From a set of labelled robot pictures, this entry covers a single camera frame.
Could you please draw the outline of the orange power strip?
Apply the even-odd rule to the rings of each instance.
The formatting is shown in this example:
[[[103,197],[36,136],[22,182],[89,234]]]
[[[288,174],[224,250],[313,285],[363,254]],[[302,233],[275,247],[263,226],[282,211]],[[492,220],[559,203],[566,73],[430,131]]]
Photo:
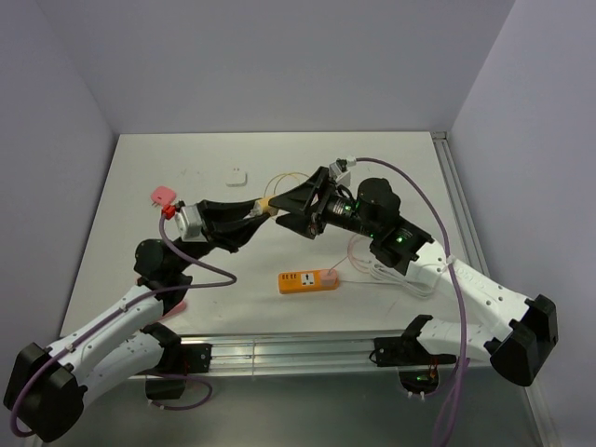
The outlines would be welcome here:
[[[282,272],[278,275],[278,291],[293,294],[315,291],[332,291],[339,286],[339,276],[335,288],[323,288],[319,283],[319,270]]]

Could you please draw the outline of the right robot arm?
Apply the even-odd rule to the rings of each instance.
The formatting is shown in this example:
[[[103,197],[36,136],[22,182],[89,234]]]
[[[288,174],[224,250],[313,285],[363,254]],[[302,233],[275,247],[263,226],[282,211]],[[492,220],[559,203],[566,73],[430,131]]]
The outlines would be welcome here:
[[[269,198],[281,210],[278,224],[308,238],[333,225],[369,237],[381,265],[429,287],[478,319],[463,325],[419,315],[399,336],[374,340],[379,367],[453,364],[458,357],[488,361],[517,386],[535,380],[559,340],[556,305],[497,284],[454,258],[445,246],[400,214],[400,197],[388,180],[368,178],[350,196],[325,167],[304,183]]]

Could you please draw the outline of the pink plug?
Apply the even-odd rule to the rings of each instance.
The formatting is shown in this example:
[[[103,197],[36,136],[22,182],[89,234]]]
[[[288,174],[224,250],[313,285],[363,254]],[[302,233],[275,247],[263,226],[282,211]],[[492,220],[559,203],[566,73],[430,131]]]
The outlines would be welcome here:
[[[335,288],[338,282],[338,275],[335,269],[321,269],[319,271],[319,283],[323,288]]]

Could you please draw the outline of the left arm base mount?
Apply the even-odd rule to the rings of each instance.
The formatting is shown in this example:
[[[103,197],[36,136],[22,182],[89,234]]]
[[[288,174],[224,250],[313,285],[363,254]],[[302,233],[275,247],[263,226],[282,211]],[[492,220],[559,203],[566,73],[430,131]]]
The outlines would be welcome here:
[[[211,344],[182,344],[168,366],[157,366],[148,372],[153,378],[145,380],[146,398],[162,402],[178,400],[186,390],[186,381],[181,376],[207,373],[211,360]]]

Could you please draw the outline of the yellow plug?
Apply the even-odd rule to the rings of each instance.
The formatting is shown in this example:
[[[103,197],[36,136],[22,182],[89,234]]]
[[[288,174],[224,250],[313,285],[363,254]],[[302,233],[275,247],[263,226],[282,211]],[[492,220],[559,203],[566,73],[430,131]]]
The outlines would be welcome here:
[[[278,214],[278,209],[270,205],[272,198],[272,196],[266,196],[255,200],[249,216],[257,217],[268,214],[270,217],[275,217]]]

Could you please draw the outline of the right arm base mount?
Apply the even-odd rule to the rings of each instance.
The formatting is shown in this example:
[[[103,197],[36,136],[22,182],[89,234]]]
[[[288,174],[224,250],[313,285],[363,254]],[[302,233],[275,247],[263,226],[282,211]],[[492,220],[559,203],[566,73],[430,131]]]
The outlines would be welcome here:
[[[440,365],[455,365],[453,354],[431,354],[419,341],[422,330],[433,318],[417,316],[400,336],[377,337],[373,339],[373,350],[369,361],[378,368],[416,367],[416,370],[399,372],[400,384],[406,396],[418,396],[424,400],[435,393],[440,385]]]

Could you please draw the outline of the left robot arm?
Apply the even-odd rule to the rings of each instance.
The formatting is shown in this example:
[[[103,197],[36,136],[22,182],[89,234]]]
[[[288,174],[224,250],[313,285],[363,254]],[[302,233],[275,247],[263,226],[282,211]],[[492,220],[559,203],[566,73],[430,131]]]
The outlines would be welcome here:
[[[235,284],[236,275],[202,257],[215,249],[237,252],[276,212],[267,198],[164,207],[159,236],[137,246],[133,269],[138,279],[131,289],[71,334],[46,346],[31,343],[18,354],[4,396],[12,433],[52,442],[94,400],[132,375],[177,368],[181,338],[160,319],[190,290]],[[195,283],[185,273],[191,265],[220,280]]]

